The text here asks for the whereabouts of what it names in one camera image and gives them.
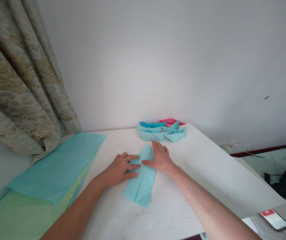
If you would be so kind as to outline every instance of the table surface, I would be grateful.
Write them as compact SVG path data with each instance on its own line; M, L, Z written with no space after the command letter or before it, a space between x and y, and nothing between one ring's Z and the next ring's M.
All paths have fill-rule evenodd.
M286 201L224 150L187 124L187 136L163 141L173 161L240 218ZM136 129L95 132L107 136L79 194L122 152L140 153L145 144ZM148 208L124 197L127 183L107 189L98 202L83 239L184 239L202 233L198 218L173 182L157 171Z

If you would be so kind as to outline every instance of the floor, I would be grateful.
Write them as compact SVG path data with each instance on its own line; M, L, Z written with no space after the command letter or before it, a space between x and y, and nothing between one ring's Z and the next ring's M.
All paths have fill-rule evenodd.
M282 175L286 170L286 148L242 157L261 177L264 173ZM279 182L281 176L271 176L271 184Z

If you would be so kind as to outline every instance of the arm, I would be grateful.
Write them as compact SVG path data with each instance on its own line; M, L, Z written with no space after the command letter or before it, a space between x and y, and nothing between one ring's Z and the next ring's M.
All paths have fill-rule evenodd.
M152 144L155 156L154 161L144 160L142 164L170 174L211 240L261 239L230 209L195 182L182 168L175 165L166 147L153 140Z
M87 185L81 195L57 219L40 240L76 240L81 239L94 208L106 188L115 186L127 179L137 177L137 173L126 173L126 170L138 169L140 165L128 162L138 159L136 155L123 153L117 155L111 165L97 175Z

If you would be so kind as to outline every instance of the pink paper boat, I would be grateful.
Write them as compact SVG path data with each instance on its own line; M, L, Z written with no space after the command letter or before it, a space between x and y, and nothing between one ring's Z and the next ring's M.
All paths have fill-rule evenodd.
M164 119L164 120L160 120L160 122L166 122L165 126L169 127L172 124L176 123L177 120L173 119L173 118L169 118L169 119Z

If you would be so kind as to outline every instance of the hand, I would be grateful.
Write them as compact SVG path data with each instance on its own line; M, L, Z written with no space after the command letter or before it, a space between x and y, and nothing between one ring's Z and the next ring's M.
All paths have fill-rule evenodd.
M162 172L166 172L171 174L177 166L170 158L170 153L167 147L164 147L159 142L155 142L152 140L153 151L154 151L154 161L143 160L142 164L146 166L151 166L160 170Z
M103 189L118 185L127 179L137 177L137 173L130 172L127 173L126 170L138 169L141 165L130 164L130 160L138 159L137 155L129 155L124 152L122 155L118 154L114 161L99 175L95 177L98 184L100 184Z

